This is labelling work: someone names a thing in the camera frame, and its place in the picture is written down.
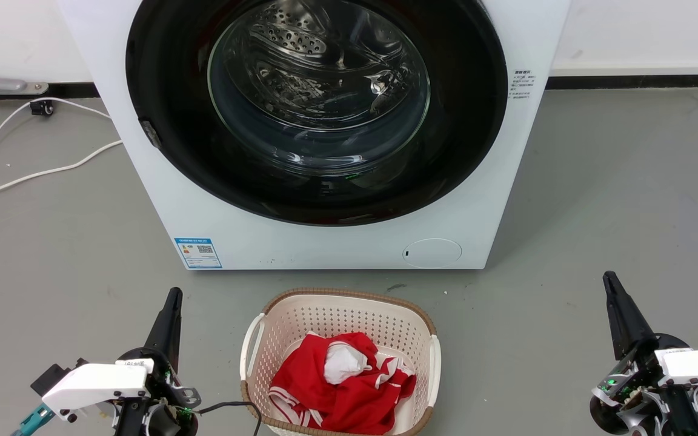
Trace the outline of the teal connector plug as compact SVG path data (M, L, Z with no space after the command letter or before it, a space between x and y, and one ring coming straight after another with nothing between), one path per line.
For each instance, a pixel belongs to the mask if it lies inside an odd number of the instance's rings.
M53 417L55 417L55 412L42 403L31 411L31 413L19 423L19 427L9 436L33 436L39 428L44 427Z

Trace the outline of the white front-load washing machine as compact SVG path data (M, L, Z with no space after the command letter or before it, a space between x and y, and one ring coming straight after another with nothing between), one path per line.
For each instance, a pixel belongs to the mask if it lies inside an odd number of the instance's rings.
M57 1L172 245L176 249L175 238L211 239L225 270L415 268L402 252L429 238L462 247L462 257L446 268L484 268L573 2L480 0L506 57L508 85L516 70L531 70L536 83L529 99L509 100L507 89L497 138L465 181L432 204L393 220L310 226L272 220L221 201L149 142L125 72L128 33L142 0Z

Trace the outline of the blue energy label sticker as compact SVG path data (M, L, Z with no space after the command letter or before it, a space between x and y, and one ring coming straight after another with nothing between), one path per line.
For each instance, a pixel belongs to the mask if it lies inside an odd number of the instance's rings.
M174 238L186 269L222 269L213 241L208 238Z

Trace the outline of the red garment with white stripes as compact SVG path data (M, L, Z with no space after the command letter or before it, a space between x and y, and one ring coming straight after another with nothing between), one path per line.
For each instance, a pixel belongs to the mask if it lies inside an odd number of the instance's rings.
M368 357L371 370L330 385L322 370L328 346L345 342ZM310 332L273 376L268 396L289 424L347 434L386 434L400 401L413 395L417 377L404 359L379 358L364 333L334 337Z

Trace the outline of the round white filter cover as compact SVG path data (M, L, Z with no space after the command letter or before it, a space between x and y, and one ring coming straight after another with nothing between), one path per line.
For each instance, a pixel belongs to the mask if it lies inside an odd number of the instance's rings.
M429 238L411 243L402 252L402 257L415 268L446 268L462 257L462 247L453 240Z

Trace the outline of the stainless steel washer drum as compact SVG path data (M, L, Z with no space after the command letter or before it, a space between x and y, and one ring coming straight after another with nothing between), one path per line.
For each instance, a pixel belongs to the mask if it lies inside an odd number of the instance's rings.
M258 110L308 130L419 115L430 95L410 37L351 0L266 0L228 25L211 60Z

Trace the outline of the round black glass washer door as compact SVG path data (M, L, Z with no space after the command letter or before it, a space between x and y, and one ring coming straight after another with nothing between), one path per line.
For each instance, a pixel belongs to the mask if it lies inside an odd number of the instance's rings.
M506 113L506 57L480 0L351 0L393 20L424 59L423 113L349 130L268 117L217 71L211 49L266 0L142 0L125 48L138 119L161 154L230 205L272 220L355 226L444 197L487 156Z

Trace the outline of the small printed text sticker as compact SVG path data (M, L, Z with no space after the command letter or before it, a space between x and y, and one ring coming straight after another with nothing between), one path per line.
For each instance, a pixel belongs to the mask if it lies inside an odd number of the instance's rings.
M534 90L536 77L531 70L516 70L509 79L508 99L529 99Z

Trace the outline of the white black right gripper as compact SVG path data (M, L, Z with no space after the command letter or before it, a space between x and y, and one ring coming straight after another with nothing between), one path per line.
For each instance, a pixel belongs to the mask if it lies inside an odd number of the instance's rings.
M698 349L656 336L615 271L605 271L617 364L592 391L590 414L615 436L698 436Z

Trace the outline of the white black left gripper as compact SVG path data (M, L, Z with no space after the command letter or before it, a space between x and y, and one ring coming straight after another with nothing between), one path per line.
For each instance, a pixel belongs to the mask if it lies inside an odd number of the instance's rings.
M55 418L74 423L87 408L109 414L113 436L196 436L195 388L183 386L177 370L182 339L180 288L171 288L144 347L113 363L78 359L74 369L52 365L32 384Z

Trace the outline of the cream perforated laundry basket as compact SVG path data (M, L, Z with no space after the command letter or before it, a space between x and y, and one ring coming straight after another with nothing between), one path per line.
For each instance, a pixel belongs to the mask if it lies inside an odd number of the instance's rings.
M416 374L413 395L398 403L395 425L386 434L347 434L289 424L268 396L273 376L313 332L334 337L364 333L378 358L404 359ZM429 315L393 296L341 289L293 289L266 304L244 337L242 398L278 436L418 436L429 423L440 388L442 352Z

